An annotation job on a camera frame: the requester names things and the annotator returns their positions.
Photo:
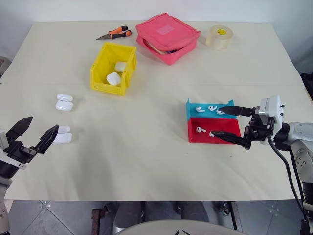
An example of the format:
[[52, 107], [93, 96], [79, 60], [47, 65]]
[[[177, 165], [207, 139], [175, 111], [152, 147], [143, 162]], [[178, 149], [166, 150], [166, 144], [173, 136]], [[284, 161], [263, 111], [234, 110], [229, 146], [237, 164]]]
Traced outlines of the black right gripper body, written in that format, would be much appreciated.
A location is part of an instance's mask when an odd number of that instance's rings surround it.
[[274, 118], [260, 114], [260, 107], [254, 108], [249, 124], [245, 127], [244, 138], [250, 141], [265, 141], [267, 136], [273, 135]]

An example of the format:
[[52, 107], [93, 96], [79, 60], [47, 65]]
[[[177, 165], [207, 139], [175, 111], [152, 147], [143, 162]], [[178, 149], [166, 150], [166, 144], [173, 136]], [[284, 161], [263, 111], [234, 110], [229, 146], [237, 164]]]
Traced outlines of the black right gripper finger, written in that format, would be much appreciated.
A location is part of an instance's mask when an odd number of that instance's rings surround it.
[[229, 132], [224, 132], [224, 131], [211, 131], [211, 135], [214, 137], [220, 138], [223, 141], [240, 145], [244, 149], [249, 150], [251, 147], [251, 140], [244, 138], [244, 137], [239, 137], [233, 133]]
[[255, 108], [247, 108], [241, 106], [224, 106], [219, 108], [220, 111], [233, 116], [249, 117], [255, 113]]

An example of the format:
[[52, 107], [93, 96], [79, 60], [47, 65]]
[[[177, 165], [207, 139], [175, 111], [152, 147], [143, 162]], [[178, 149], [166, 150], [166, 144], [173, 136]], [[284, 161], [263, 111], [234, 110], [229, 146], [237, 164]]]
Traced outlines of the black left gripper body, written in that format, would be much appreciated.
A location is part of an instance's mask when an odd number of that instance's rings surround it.
[[0, 167], [26, 168], [37, 155], [34, 149], [23, 146], [20, 141], [9, 144], [7, 137], [0, 138]]

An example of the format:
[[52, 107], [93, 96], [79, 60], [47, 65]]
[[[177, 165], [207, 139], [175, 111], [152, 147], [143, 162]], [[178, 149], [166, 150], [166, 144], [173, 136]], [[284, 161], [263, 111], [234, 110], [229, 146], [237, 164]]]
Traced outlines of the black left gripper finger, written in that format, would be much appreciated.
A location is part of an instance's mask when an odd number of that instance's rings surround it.
[[40, 138], [40, 142], [34, 147], [37, 153], [44, 154], [53, 144], [59, 130], [59, 125], [55, 125], [48, 129]]
[[19, 120], [7, 133], [6, 137], [8, 140], [14, 141], [19, 136], [23, 135], [23, 133], [29, 128], [33, 117], [26, 117]]

